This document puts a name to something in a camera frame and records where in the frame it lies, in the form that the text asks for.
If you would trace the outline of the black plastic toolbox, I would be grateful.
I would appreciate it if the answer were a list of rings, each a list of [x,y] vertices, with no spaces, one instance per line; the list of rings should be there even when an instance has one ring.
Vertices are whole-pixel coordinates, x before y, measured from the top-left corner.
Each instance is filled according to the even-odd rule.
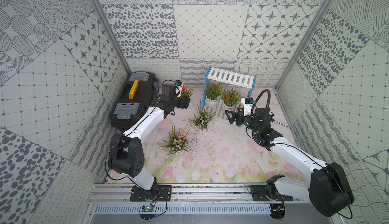
[[[109,114],[111,125],[123,132],[131,128],[156,99],[159,92],[158,82],[155,74],[151,72],[131,73]]]

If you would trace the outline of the black handled screwdriver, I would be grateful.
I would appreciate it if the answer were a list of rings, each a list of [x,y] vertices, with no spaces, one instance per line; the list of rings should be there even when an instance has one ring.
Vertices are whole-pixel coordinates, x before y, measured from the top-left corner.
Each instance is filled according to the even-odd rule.
[[[279,121],[276,121],[275,119],[272,119],[272,122],[277,123],[277,124],[280,124],[280,125],[282,125],[282,126],[284,126],[284,127],[289,127],[288,125],[286,125],[286,124],[284,124],[284,123],[281,123],[281,122],[279,122]]]

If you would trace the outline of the aluminium rail frame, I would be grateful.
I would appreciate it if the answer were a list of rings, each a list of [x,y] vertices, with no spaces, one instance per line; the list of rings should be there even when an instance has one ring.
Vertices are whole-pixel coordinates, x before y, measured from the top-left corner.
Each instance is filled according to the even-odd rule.
[[[297,194],[284,194],[283,197],[270,198],[265,183],[232,184],[163,184],[158,185],[155,197],[146,197],[133,184],[95,184],[87,198],[87,203],[126,204],[150,203],[282,203],[302,202]]]

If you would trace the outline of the blue white slatted rack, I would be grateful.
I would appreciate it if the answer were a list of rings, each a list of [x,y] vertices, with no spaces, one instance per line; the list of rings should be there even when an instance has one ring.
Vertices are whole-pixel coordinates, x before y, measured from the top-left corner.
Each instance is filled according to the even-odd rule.
[[[236,87],[237,89],[249,88],[246,98],[250,98],[255,88],[257,76],[242,74],[210,66],[205,76],[205,89],[211,81],[221,82]],[[229,123],[225,114],[227,107],[223,105],[222,99],[217,99],[211,113],[215,114],[215,120]]]

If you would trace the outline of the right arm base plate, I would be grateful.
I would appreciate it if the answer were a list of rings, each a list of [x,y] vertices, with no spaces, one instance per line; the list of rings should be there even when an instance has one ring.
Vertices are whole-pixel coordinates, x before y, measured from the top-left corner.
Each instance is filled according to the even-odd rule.
[[[249,185],[248,193],[251,194],[253,201],[293,201],[293,197],[281,195],[275,187],[267,185]]]

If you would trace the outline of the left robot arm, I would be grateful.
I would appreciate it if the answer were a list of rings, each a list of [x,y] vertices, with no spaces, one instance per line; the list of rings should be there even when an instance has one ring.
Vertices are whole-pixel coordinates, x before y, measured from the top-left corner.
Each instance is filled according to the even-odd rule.
[[[185,98],[181,96],[182,92],[183,82],[180,80],[163,85],[162,94],[150,103],[145,114],[130,129],[111,138],[105,168],[124,174],[145,199],[156,197],[158,181],[144,168],[142,141],[167,115],[174,114],[174,108],[188,107]]]

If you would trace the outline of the pink flower plant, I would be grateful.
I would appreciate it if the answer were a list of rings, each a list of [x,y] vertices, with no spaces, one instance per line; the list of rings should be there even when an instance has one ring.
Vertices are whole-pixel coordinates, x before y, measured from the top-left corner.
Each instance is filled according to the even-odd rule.
[[[214,119],[215,114],[211,112],[208,106],[198,107],[194,119],[190,119],[190,124],[194,125],[198,131],[206,131],[209,123]]]
[[[189,131],[190,130],[186,131],[186,127],[184,130],[179,131],[173,125],[172,129],[169,131],[167,139],[162,140],[164,144],[159,146],[159,148],[167,149],[169,154],[176,154],[183,151],[188,152],[187,147],[189,146]]]

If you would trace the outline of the orange flower potted plant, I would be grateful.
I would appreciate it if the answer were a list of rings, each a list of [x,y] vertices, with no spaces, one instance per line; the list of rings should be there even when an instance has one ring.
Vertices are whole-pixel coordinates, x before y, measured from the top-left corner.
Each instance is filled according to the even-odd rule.
[[[190,87],[187,83],[183,83],[181,98],[190,99],[193,94],[194,94],[194,88]]]

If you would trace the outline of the pink flower plant front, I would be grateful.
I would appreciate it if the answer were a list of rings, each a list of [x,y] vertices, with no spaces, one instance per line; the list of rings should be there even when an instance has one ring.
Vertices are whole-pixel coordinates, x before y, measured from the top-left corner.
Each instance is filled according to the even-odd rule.
[[[164,144],[159,146],[159,148],[167,149],[169,154],[176,154],[183,151],[188,152],[187,147],[189,146],[189,131],[190,130],[186,131],[186,127],[184,130],[179,131],[173,125],[172,129],[169,131],[167,139],[162,140]]]

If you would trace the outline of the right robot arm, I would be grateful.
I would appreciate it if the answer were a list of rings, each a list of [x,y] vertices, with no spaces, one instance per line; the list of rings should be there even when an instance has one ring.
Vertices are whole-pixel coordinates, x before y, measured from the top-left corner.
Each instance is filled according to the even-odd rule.
[[[299,170],[308,183],[288,179],[277,174],[266,181],[265,194],[271,201],[285,201],[287,197],[310,203],[320,214],[331,217],[350,208],[355,198],[344,169],[337,163],[327,163],[290,143],[271,127],[273,115],[268,109],[257,108],[254,113],[245,109],[237,112],[226,110],[230,124],[243,125],[251,130],[255,143],[284,158]]]

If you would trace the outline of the red flower plant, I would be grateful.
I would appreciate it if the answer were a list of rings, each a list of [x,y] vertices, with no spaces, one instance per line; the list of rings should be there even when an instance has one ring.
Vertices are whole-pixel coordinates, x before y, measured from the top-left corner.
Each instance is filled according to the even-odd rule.
[[[206,100],[209,102],[216,101],[223,93],[223,86],[220,83],[211,82],[206,87]]]
[[[223,106],[227,109],[234,108],[242,98],[242,94],[237,89],[226,89],[222,92]]]

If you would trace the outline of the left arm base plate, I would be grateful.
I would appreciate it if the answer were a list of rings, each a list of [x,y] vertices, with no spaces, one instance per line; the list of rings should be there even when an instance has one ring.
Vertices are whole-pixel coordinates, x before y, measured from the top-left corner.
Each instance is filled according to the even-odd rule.
[[[131,202],[145,202],[152,201],[158,198],[158,201],[171,200],[172,186],[171,185],[157,185],[152,186],[150,190],[144,190],[138,186],[134,186],[131,190]]]

